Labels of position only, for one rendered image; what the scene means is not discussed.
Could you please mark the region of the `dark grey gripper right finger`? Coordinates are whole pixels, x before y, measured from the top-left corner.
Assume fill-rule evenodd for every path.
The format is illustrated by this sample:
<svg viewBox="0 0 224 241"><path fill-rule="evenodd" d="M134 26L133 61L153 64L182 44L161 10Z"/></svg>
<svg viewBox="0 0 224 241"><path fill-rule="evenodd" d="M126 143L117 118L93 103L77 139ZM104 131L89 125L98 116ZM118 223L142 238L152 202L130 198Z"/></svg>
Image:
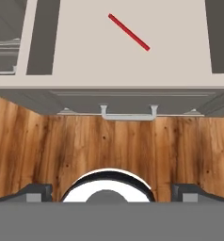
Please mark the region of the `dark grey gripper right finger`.
<svg viewBox="0 0 224 241"><path fill-rule="evenodd" d="M224 198L208 193L198 185L173 184L171 186L171 200L177 202L207 202L224 201Z"/></svg>

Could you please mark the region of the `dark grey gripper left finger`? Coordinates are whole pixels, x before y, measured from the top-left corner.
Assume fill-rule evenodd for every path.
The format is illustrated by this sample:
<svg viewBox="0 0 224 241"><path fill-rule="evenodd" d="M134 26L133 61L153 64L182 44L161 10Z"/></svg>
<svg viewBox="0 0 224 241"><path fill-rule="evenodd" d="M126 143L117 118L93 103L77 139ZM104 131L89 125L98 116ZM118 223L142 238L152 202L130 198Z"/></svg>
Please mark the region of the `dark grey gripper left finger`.
<svg viewBox="0 0 224 241"><path fill-rule="evenodd" d="M29 184L15 194L1 197L0 202L47 202L52 200L52 192L51 184Z"/></svg>

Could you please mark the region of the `grey drawer front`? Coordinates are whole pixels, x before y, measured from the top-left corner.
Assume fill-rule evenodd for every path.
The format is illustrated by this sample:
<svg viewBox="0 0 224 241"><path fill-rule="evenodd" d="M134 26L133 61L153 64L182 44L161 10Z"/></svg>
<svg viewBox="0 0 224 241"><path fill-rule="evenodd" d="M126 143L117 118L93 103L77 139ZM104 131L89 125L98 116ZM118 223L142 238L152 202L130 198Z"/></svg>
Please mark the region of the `grey drawer front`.
<svg viewBox="0 0 224 241"><path fill-rule="evenodd" d="M53 89L64 108L75 113L149 114L158 106L159 115L181 115L198 109L217 96L216 89Z"/></svg>

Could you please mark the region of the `red straw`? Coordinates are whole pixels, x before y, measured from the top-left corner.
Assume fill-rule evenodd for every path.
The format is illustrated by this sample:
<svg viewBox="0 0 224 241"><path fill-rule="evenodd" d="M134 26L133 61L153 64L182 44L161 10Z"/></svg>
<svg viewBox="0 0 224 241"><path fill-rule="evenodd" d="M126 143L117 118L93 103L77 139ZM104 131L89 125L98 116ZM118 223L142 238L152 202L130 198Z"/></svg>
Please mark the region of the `red straw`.
<svg viewBox="0 0 224 241"><path fill-rule="evenodd" d="M139 36L137 36L132 30L130 30L125 24L123 24L118 18L113 14L109 13L108 18L116 24L122 31L124 31L130 38L132 38L137 44L139 44L147 52L150 51L151 47L143 41Z"/></svg>

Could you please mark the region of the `white and black round base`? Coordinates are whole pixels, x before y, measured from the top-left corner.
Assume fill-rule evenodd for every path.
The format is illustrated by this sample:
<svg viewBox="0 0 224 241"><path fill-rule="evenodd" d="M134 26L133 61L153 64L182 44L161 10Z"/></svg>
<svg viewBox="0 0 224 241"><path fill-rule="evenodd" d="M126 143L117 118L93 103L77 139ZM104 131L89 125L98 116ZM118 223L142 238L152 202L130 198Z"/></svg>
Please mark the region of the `white and black round base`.
<svg viewBox="0 0 224 241"><path fill-rule="evenodd" d="M95 169L79 177L63 194L61 202L89 202L98 196L123 202L155 202L152 188L124 169Z"/></svg>

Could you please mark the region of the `grey cupboard door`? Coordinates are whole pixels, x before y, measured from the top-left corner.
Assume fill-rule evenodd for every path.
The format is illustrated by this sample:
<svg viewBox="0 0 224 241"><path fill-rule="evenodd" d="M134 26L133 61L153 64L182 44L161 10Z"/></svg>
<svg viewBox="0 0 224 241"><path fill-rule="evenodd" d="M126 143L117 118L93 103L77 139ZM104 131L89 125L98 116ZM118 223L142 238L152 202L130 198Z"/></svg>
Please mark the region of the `grey cupboard door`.
<svg viewBox="0 0 224 241"><path fill-rule="evenodd" d="M27 0L0 0L0 70L17 66Z"/></svg>

